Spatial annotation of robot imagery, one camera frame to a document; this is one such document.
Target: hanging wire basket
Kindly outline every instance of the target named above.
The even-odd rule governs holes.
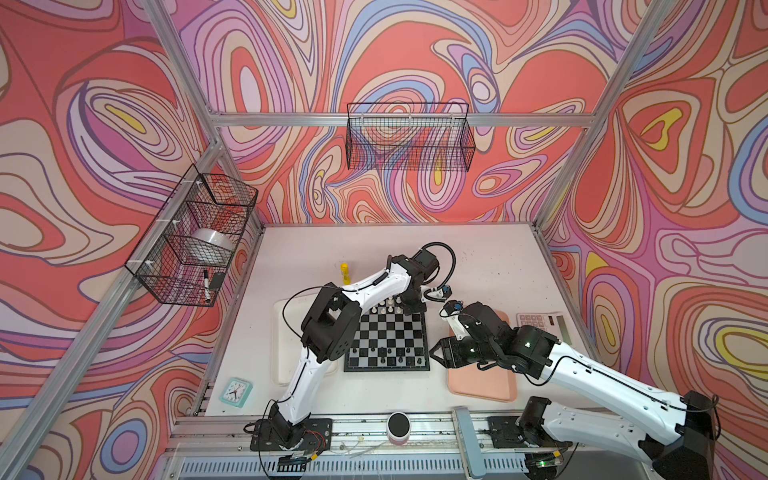
[[[464,102],[354,102],[346,106],[350,170],[469,171],[475,138]]]
[[[212,306],[257,196],[238,179],[197,172],[184,202],[131,272],[160,303]]]

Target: psychedelic wallpaper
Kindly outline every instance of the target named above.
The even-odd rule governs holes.
[[[138,0],[0,0],[0,442],[206,146]],[[215,308],[137,293],[26,479],[146,478],[252,242]]]
[[[606,364],[720,396],[720,480],[768,478],[768,5],[678,2],[546,229]]]
[[[591,112],[644,0],[193,0],[170,12],[215,111],[334,112],[463,100]],[[350,172],[345,128],[222,130],[266,223],[530,221],[577,129],[475,130],[468,174]]]

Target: robotic arm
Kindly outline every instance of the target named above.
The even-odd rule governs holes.
[[[583,442],[652,465],[669,480],[711,478],[716,437],[714,404],[691,391],[680,397],[645,385],[597,363],[534,326],[512,329],[482,303],[449,301],[441,316],[456,337],[441,339],[429,355],[445,368],[477,363],[499,366],[534,379],[545,378],[621,415],[589,412],[531,397],[518,420],[519,438],[529,445],[547,440]]]
[[[423,246],[413,257],[389,256],[383,270],[357,283],[342,287],[327,283],[320,290],[301,324],[299,365],[280,401],[270,409],[270,426],[282,446],[290,449],[301,441],[306,431],[303,421],[310,415],[323,376],[352,345],[364,312],[395,295],[400,295],[404,314],[426,311],[422,285],[439,267],[437,257],[426,249],[434,244]]]

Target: calculator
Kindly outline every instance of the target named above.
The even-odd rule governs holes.
[[[561,328],[565,328],[562,313],[518,313],[518,326],[533,325],[546,333],[561,337]]]

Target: round black lid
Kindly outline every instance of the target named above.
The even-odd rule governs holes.
[[[387,426],[389,427],[389,431],[395,437],[404,437],[411,429],[411,422],[408,420],[408,417],[402,413],[396,413],[395,415],[389,417],[389,423]]]

